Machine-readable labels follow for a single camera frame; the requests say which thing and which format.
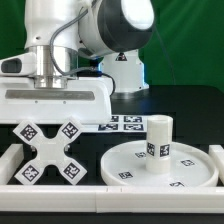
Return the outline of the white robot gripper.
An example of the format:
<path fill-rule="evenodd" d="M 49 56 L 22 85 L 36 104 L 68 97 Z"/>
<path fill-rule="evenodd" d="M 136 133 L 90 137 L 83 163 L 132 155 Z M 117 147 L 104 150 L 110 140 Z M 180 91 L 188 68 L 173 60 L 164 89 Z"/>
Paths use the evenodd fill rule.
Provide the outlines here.
<path fill-rule="evenodd" d="M 0 124 L 62 124 L 71 117 L 82 124 L 108 123 L 112 89 L 107 77 L 69 80 L 65 89 L 36 89 L 31 78 L 0 77 Z"/>

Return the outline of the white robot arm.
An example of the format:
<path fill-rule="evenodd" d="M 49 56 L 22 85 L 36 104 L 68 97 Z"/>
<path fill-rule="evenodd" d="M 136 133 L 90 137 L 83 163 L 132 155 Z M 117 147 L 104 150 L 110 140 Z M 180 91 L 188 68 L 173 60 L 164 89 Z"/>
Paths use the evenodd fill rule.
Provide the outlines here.
<path fill-rule="evenodd" d="M 112 81 L 77 59 L 143 47 L 154 10 L 150 0 L 26 0 L 24 23 L 24 52 L 0 60 L 0 123 L 107 123 Z"/>

